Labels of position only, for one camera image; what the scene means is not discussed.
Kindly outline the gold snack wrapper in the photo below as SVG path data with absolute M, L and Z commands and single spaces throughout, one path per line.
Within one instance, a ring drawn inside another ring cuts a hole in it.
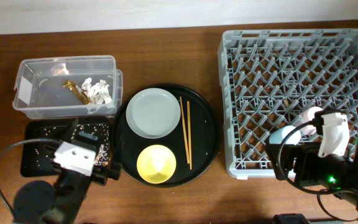
M 90 100 L 84 91 L 73 81 L 65 80 L 63 87 L 67 87 L 84 105 L 87 105 Z

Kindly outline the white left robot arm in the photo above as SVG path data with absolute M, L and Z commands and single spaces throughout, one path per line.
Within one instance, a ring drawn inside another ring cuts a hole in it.
M 21 175 L 57 175 L 54 184 L 29 182 L 16 193 L 14 223 L 73 223 L 92 183 L 118 180 L 123 138 L 113 144 L 103 116 L 30 122 L 25 129 Z

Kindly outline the white tissue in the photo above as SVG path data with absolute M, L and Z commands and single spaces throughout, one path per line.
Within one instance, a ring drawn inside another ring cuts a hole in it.
M 81 85 L 81 89 L 88 97 L 91 104 L 107 104 L 112 102 L 112 97 L 109 94 L 109 85 L 105 80 L 92 84 L 92 78 L 87 78 Z

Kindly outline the light blue cup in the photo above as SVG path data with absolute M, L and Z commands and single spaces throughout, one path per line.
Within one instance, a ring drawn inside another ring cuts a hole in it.
M 285 139 L 285 137 L 295 129 L 295 126 L 284 126 L 278 130 L 276 130 L 275 132 L 273 132 L 269 139 L 268 142 L 270 144 L 281 144 L 281 142 Z M 297 145 L 301 140 L 301 132 L 300 131 L 296 131 L 294 134 L 292 134 L 288 140 L 286 141 L 285 144 L 292 144 L 292 145 Z

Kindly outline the pink cup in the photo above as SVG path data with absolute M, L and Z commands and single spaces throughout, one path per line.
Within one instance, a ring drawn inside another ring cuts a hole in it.
M 307 123 L 312 121 L 315 117 L 315 113 L 322 111 L 323 109 L 318 106 L 312 106 L 301 113 L 301 119 L 298 123 L 300 126 L 301 124 Z M 305 126 L 300 130 L 304 135 L 310 136 L 316 132 L 316 128 L 313 125 Z

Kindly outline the grey plate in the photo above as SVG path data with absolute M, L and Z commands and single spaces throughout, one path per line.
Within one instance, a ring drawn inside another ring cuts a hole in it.
M 136 93 L 128 102 L 126 119 L 137 135 L 158 139 L 170 134 L 180 120 L 177 98 L 161 88 L 147 88 Z

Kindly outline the yellow bowl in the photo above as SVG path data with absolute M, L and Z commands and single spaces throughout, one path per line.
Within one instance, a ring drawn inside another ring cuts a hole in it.
M 144 181 L 150 184 L 161 184 L 174 175 L 177 160 L 168 147 L 155 144 L 146 147 L 139 154 L 136 166 Z

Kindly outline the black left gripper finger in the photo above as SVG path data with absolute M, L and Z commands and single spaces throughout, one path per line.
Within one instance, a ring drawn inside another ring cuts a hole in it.
M 121 136 L 117 146 L 114 148 L 113 157 L 110 165 L 110 178 L 119 180 L 122 169 L 122 148 L 124 146 L 124 138 Z
M 73 122 L 63 130 L 61 134 L 61 140 L 65 142 L 70 142 L 72 140 L 72 137 L 75 136 L 77 125 L 78 119 L 73 120 Z

